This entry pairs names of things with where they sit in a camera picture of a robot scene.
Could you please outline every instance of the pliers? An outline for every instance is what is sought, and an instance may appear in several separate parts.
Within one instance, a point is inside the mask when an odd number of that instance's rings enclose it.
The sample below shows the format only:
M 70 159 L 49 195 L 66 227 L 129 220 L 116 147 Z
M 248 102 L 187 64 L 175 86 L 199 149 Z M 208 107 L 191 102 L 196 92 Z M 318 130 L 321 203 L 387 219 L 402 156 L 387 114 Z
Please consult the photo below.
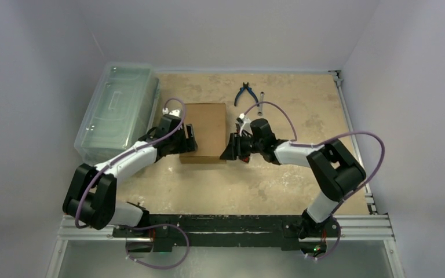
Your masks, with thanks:
M 253 99 L 255 100 L 255 103 L 258 103 L 258 98 L 257 98 L 257 96 L 255 95 L 255 93 L 253 93 L 253 91 L 251 90 L 251 87 L 248 86 L 248 84 L 249 84 L 249 82 L 247 82 L 247 83 L 244 83 L 244 82 L 243 82 L 243 87 L 241 87 L 241 88 L 239 89 L 238 94 L 236 94 L 236 97 L 235 97 L 235 106 L 238 104 L 238 99 L 239 99 L 239 97 L 241 96 L 241 94 L 245 91 L 245 89 L 246 89 L 246 90 L 248 91 L 248 93 L 250 93 L 250 95 L 253 97 Z

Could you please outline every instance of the white wall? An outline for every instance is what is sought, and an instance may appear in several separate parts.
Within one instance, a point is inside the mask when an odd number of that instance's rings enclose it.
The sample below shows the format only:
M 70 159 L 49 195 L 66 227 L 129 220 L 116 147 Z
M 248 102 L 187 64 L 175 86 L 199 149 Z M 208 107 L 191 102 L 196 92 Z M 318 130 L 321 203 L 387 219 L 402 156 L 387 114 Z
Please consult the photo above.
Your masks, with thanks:
M 385 140 L 371 188 L 407 277 L 445 277 L 445 1 L 383 1 L 343 76 L 354 128 Z M 378 147 L 359 144 L 371 170 Z
M 109 60 L 163 70 L 341 68 L 379 0 L 79 0 Z
M 103 67 L 72 0 L 0 0 L 0 277 L 44 277 Z

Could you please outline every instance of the purple cable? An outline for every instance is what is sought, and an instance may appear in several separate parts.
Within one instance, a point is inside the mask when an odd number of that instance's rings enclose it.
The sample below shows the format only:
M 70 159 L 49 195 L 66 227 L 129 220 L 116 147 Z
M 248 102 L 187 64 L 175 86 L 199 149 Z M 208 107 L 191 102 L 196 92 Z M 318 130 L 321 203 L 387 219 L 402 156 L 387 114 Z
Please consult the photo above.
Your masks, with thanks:
M 250 112 L 250 110 L 252 110 L 253 107 L 255 107 L 255 106 L 259 105 L 259 104 L 263 104 L 263 103 L 270 104 L 271 106 L 277 108 L 280 112 L 282 112 L 282 115 L 284 115 L 284 117 L 286 117 L 287 121 L 289 122 L 289 125 L 291 126 L 291 129 L 293 130 L 294 140 L 292 140 L 292 141 L 296 141 L 296 140 L 298 140 L 298 134 L 296 133 L 296 129 L 294 128 L 293 122 L 291 121 L 291 119 L 289 118 L 289 116 L 287 115 L 287 113 L 285 113 L 285 111 L 282 110 L 282 108 L 279 107 L 279 106 L 278 106 L 277 104 L 275 104 L 275 103 L 271 103 L 270 101 L 260 101 L 260 102 L 257 102 L 257 103 L 255 103 L 255 104 L 253 104 L 252 106 L 250 106 L 250 108 L 248 108 L 248 109 L 244 112 L 244 115 L 246 116 L 246 114 L 248 114 L 248 112 Z
M 181 125 L 183 124 L 183 121 L 185 121 L 185 114 L 186 114 L 186 113 L 185 113 L 185 111 L 186 111 L 185 103 L 183 103 L 183 101 L 181 101 L 181 99 L 179 99 L 179 98 L 172 97 L 172 98 L 169 98 L 169 99 L 165 102 L 165 107 L 166 107 L 166 104 L 167 104 L 170 100 L 176 100 L 176 101 L 178 101 L 178 102 L 181 104 L 182 109 L 183 109 L 183 115 L 182 115 L 182 117 L 181 117 L 181 121 L 180 121 L 180 123 L 177 125 L 177 127 L 175 127 L 175 129 L 173 129 L 172 131 L 170 131 L 167 135 L 165 135 L 165 136 L 163 136 L 163 137 L 161 137 L 161 138 L 159 138 L 159 139 L 156 139 L 156 140 L 154 140 L 154 141 L 152 141 L 152 142 L 149 142 L 149 143 L 147 143 L 147 144 L 145 144 L 145 145 L 142 145 L 142 146 L 139 147 L 139 149 L 137 149 L 137 150 L 135 150 L 135 149 L 131 149 L 131 150 L 127 151 L 127 152 L 122 153 L 121 155 L 119 155 L 118 157 L 116 157 L 115 159 L 113 159 L 113 160 L 110 162 L 110 167 L 113 166 L 114 164 L 116 164 L 117 162 L 119 162 L 121 159 L 123 159 L 123 158 L 125 158 L 125 157 L 131 155 L 132 153 L 134 153 L 134 152 L 136 152 L 136 151 L 139 151 L 140 149 L 144 149 L 144 148 L 150 147 L 150 146 L 152 146 L 152 145 L 155 145 L 155 144 L 157 144 L 157 143 L 163 141 L 164 139 L 167 139 L 168 137 L 172 136 L 172 135 L 173 135 L 173 134 L 174 134 L 174 133 L 181 127 Z M 108 169 L 108 167 L 109 167 L 109 165 L 105 165 L 103 168 L 101 168 L 101 169 L 98 171 L 98 173 L 93 177 L 93 179 L 91 180 L 91 182 L 89 182 L 89 184 L 87 185 L 87 187 L 86 187 L 86 189 L 85 189 L 85 192 L 84 192 L 83 196 L 81 197 L 81 200 L 79 201 L 78 209 L 77 209 L 77 211 L 76 211 L 76 216 L 74 217 L 74 218 L 75 218 L 76 228 L 78 228 L 78 229 L 83 229 L 83 228 L 87 227 L 87 225 L 82 225 L 82 226 L 81 226 L 81 225 L 79 224 L 79 216 L 81 215 L 81 209 L 82 209 L 82 206 L 84 205 L 84 202 L 85 202 L 85 200 L 86 200 L 86 196 L 87 196 L 87 194 L 89 193 L 89 191 L 91 190 L 91 188 L 93 187 L 93 185 L 96 183 L 96 181 L 98 180 L 98 178 L 100 178 L 100 176 L 101 176 L 101 175 Z
M 338 242 L 340 241 L 340 237 L 341 237 L 341 228 L 340 225 L 337 221 L 337 219 L 335 219 L 335 217 L 333 217 L 333 214 L 340 208 L 340 206 L 342 206 L 342 204 L 349 199 L 352 195 L 354 195 L 357 191 L 361 190 L 368 182 L 370 182 L 373 177 L 376 175 L 376 173 L 378 172 L 378 170 L 380 169 L 381 165 L 383 164 L 383 160 L 385 158 L 385 143 L 383 142 L 383 140 L 377 136 L 376 134 L 369 132 L 369 131 L 352 131 L 352 132 L 347 132 L 347 133 L 342 133 L 339 134 L 337 136 L 334 136 L 332 138 L 329 138 L 323 142 L 320 142 L 318 144 L 299 144 L 299 143 L 294 143 L 294 141 L 297 141 L 298 137 L 297 137 L 297 133 L 296 133 L 296 129 L 294 128 L 294 125 L 291 121 L 291 119 L 289 118 L 289 116 L 287 115 L 287 113 L 282 110 L 281 107 L 279 107 L 277 104 L 271 103 L 269 101 L 260 101 L 259 103 L 255 103 L 253 104 L 250 108 L 248 108 L 245 111 L 245 115 L 248 114 L 248 112 L 250 112 L 251 109 L 253 109 L 255 106 L 257 106 L 258 104 L 263 104 L 263 103 L 267 103 L 270 104 L 272 106 L 274 106 L 275 108 L 277 108 L 280 112 L 282 112 L 282 114 L 286 117 L 287 121 L 289 122 L 289 125 L 291 126 L 291 129 L 293 130 L 293 134 L 294 134 L 294 140 L 291 140 L 291 145 L 295 146 L 295 147 L 303 147 L 303 148 L 315 148 L 315 147 L 320 147 L 324 144 L 330 143 L 334 140 L 337 140 L 339 138 L 343 138 L 343 137 L 347 137 L 347 136 L 352 136 L 352 135 L 356 135 L 356 134 L 364 134 L 364 135 L 369 135 L 374 137 L 380 144 L 381 146 L 381 155 L 380 155 L 380 159 L 378 161 L 378 164 L 376 165 L 376 167 L 374 168 L 374 170 L 371 172 L 371 174 L 364 180 L 364 182 L 359 185 L 354 191 L 346 194 L 344 196 L 344 198 L 337 204 L 337 206 L 334 208 L 334 210 L 331 212 L 332 215 L 332 219 L 333 221 L 337 224 L 337 232 L 338 232 L 338 236 L 337 236 L 337 241 L 335 242 L 335 244 L 333 244 L 332 248 L 330 249 L 330 251 L 328 251 L 327 253 L 325 253 L 324 256 L 321 256 L 320 258 L 315 258 L 316 260 L 318 259 L 322 259 L 326 256 L 328 256 L 329 254 L 331 254 L 335 248 L 337 248 Z
M 342 236 L 342 229 L 340 228 L 340 224 L 338 223 L 335 217 L 332 216 L 331 219 L 333 220 L 333 222 L 335 222 L 335 225 L 337 226 L 337 240 L 335 241 L 330 250 L 326 251 L 326 253 L 323 256 L 316 258 L 317 261 L 320 259 L 324 259 L 328 257 L 331 253 L 333 253 L 333 251 L 335 251 L 335 249 L 337 248 L 338 243 L 340 242 L 340 237 Z
M 127 257 L 129 259 L 131 259 L 133 262 L 136 262 L 138 264 L 147 266 L 147 267 L 152 268 L 152 269 L 159 269 L 159 270 L 167 270 L 167 269 L 175 268 L 175 267 L 179 266 L 183 261 L 185 261 L 185 259 L 187 258 L 188 252 L 190 251 L 190 245 L 189 245 L 189 242 L 188 242 L 187 234 L 182 229 L 180 229 L 180 227 L 178 227 L 177 225 L 173 225 L 173 224 L 157 224 L 157 225 L 148 226 L 148 227 L 142 227 L 142 228 L 133 228 L 133 227 L 129 227 L 129 226 L 122 226 L 122 227 L 130 229 L 130 230 L 134 230 L 134 231 L 144 231 L 144 230 L 154 229 L 154 228 L 163 227 L 163 226 L 169 226 L 169 227 L 177 229 L 178 231 L 181 232 L 181 234 L 185 238 L 185 242 L 187 242 L 187 249 L 185 250 L 185 254 L 183 254 L 183 257 L 181 257 L 181 259 L 178 262 L 176 262 L 176 263 L 174 263 L 172 265 L 159 266 L 159 265 L 151 265 L 151 264 L 148 264 L 146 262 L 139 261 L 138 259 L 135 259 L 135 258 L 133 258 L 133 257 L 131 257 L 129 255 L 128 244 L 126 243 L 125 244 L 125 252 L 127 253 Z

